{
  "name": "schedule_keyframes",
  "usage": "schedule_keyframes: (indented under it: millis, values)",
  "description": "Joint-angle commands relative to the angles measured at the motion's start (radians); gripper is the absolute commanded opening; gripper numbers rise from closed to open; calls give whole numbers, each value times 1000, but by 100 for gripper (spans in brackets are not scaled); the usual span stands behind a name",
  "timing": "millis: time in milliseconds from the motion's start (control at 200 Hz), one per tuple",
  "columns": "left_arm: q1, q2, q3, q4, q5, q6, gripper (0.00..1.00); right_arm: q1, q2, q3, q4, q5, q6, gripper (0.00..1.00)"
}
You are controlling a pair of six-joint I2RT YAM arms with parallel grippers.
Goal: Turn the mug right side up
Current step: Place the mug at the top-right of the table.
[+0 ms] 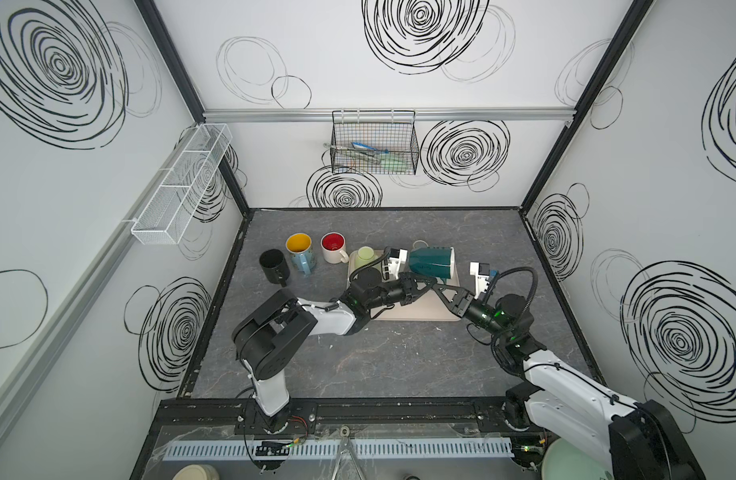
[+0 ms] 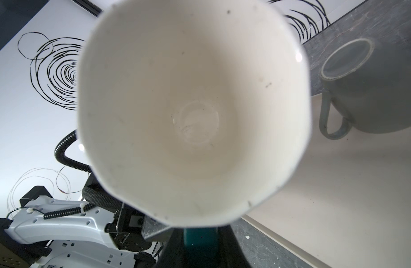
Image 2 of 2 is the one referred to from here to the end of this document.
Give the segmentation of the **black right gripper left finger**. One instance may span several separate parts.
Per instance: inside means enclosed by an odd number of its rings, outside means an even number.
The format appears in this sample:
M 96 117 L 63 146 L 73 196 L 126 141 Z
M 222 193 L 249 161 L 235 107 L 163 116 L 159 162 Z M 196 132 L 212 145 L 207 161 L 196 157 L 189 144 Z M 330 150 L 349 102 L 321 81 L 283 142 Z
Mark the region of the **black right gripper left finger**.
M 154 268 L 183 268 L 184 261 L 184 230 L 174 229 Z

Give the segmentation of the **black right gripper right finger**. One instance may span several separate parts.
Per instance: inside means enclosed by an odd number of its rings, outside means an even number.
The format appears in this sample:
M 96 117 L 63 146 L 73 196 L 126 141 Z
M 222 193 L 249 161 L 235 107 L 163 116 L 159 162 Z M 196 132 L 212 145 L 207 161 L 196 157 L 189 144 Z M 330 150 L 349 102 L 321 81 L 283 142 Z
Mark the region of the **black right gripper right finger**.
M 219 235 L 219 267 L 251 268 L 231 226 L 218 228 Z

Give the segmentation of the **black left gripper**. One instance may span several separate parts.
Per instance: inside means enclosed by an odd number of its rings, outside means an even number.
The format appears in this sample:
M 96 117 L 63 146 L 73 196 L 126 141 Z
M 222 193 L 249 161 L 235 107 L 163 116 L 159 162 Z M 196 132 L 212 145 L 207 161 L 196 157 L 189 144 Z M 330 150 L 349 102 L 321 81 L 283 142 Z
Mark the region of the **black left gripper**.
M 114 214 L 114 221 L 104 229 L 118 250 L 130 252 L 146 251 L 151 242 L 167 242 L 173 230 L 126 204 L 122 204 Z

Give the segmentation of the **dark green mug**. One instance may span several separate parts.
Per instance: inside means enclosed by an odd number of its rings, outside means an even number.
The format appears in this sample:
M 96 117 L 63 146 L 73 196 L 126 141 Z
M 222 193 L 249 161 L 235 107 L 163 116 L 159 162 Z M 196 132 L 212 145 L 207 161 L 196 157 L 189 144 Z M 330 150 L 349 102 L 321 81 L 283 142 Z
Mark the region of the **dark green mug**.
M 218 228 L 290 180 L 312 132 L 307 56 L 263 1 L 116 2 L 76 83 L 99 184 L 183 229 L 183 268 L 219 268 Z

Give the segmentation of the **beige plastic tray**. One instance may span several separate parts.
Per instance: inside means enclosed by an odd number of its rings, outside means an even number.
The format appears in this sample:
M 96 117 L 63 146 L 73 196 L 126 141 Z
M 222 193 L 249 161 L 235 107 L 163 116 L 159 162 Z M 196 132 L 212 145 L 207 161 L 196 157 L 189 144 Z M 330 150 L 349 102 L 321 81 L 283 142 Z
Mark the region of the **beige plastic tray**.
M 332 141 L 321 102 L 292 179 L 245 219 L 317 268 L 411 268 L 411 127 Z

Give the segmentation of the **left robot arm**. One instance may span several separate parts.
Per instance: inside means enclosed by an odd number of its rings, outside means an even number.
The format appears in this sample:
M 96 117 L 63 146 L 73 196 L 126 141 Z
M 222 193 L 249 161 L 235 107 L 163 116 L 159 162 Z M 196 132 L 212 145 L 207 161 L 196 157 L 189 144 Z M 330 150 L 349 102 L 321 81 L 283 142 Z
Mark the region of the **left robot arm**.
M 8 268 L 151 268 L 173 233 L 115 199 L 93 173 L 82 201 L 35 186 L 0 218 L 0 265 Z

